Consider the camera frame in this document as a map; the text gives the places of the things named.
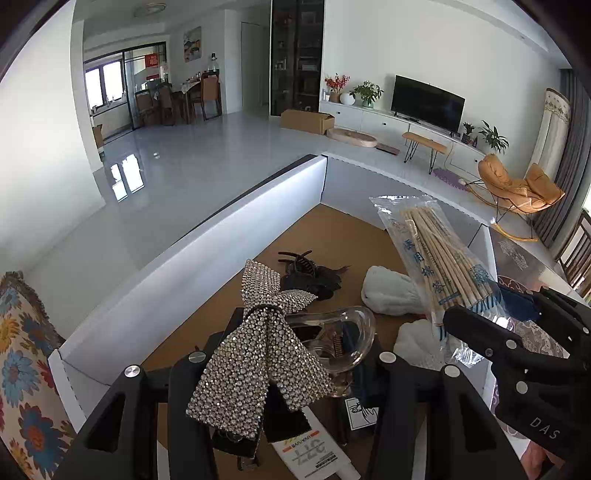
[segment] white shelf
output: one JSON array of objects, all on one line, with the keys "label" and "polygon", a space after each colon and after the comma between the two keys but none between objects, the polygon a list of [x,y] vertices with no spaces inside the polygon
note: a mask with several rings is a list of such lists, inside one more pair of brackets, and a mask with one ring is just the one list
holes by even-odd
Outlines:
[{"label": "white shelf", "polygon": [[399,122],[403,122],[408,125],[416,125],[418,127],[424,128],[425,130],[429,130],[430,132],[437,134],[441,137],[445,137],[454,143],[460,144],[460,145],[462,145],[463,148],[467,148],[469,150],[472,150],[476,155],[482,155],[482,156],[485,155],[484,152],[482,152],[481,150],[478,150],[477,148],[473,147],[472,145],[467,145],[465,143],[462,143],[462,141],[459,138],[451,137],[450,134],[447,133],[447,131],[442,128],[435,127],[434,125],[430,125],[428,123],[415,122],[415,121],[413,121],[409,118],[405,118],[403,116],[394,115],[394,113],[392,111],[378,110],[377,108],[367,108],[367,107],[358,106],[358,105],[344,105],[342,103],[325,102],[325,101],[321,101],[320,104],[321,105],[324,104],[327,106],[338,105],[339,107],[352,108],[355,110],[359,110],[361,112],[376,113],[377,115],[383,115],[383,116],[386,116],[386,117],[391,118],[393,120],[398,120]]},{"label": "white shelf", "polygon": [[[437,166],[446,168],[465,179],[477,180],[480,178],[478,162],[483,159],[485,154],[477,148],[451,137],[449,132],[434,125],[419,123],[403,116],[394,115],[393,112],[335,102],[320,102],[319,111],[333,115],[337,127],[372,135],[378,141],[399,148],[401,151],[407,146],[402,137],[405,132],[412,131],[430,138],[447,148],[444,158],[436,162]],[[417,152],[419,156],[428,156],[429,154],[430,150],[424,148]]]}]

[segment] black tv screen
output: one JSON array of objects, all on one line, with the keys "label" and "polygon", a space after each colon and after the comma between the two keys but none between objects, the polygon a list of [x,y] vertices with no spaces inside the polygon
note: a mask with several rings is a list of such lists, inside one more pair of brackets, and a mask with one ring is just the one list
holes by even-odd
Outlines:
[{"label": "black tv screen", "polygon": [[396,75],[392,111],[457,132],[465,99],[440,88]]}]

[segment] rhinestone hair clip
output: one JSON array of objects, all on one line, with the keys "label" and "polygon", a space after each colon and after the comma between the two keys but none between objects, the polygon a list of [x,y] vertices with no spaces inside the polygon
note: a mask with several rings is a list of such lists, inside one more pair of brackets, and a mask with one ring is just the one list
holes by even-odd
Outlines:
[{"label": "rhinestone hair clip", "polygon": [[296,411],[333,389],[328,372],[285,321],[315,295],[280,291],[281,274],[247,260],[242,275],[244,321],[217,347],[187,407],[212,427],[254,439],[261,427],[269,382]]}]

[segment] potted plant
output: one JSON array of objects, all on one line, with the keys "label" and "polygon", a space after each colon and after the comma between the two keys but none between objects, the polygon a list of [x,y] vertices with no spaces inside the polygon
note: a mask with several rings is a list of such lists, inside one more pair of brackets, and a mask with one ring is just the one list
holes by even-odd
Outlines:
[{"label": "potted plant", "polygon": [[357,87],[351,91],[351,93],[359,94],[363,100],[361,105],[367,108],[373,108],[374,102],[382,96],[383,92],[384,91],[379,87],[379,85],[376,85],[370,81],[366,81],[361,85],[357,85]]},{"label": "potted plant", "polygon": [[470,143],[470,135],[474,131],[474,125],[465,122],[464,128],[466,129],[466,133],[462,135],[462,143],[468,145]]},{"label": "potted plant", "polygon": [[350,79],[350,77],[347,77],[346,75],[339,77],[338,74],[335,75],[335,78],[326,77],[324,79],[328,88],[330,88],[330,101],[331,102],[339,103],[340,91],[343,88],[345,88],[345,85],[347,85],[347,82],[349,81],[349,79]]},{"label": "potted plant", "polygon": [[480,129],[480,134],[484,136],[486,143],[489,144],[494,151],[498,153],[505,153],[505,150],[507,147],[509,147],[507,138],[499,135],[496,127],[491,128],[491,126],[484,120],[482,123],[485,124],[485,127]]}]

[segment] white glove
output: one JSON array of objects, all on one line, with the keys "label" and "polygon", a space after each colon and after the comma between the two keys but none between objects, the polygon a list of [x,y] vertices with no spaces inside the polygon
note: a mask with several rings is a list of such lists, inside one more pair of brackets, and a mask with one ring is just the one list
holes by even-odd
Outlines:
[{"label": "white glove", "polygon": [[384,267],[369,267],[363,281],[361,299],[375,313],[400,316],[425,312],[410,277]]},{"label": "white glove", "polygon": [[440,342],[429,320],[402,324],[392,350],[415,367],[439,371],[445,365]]}]

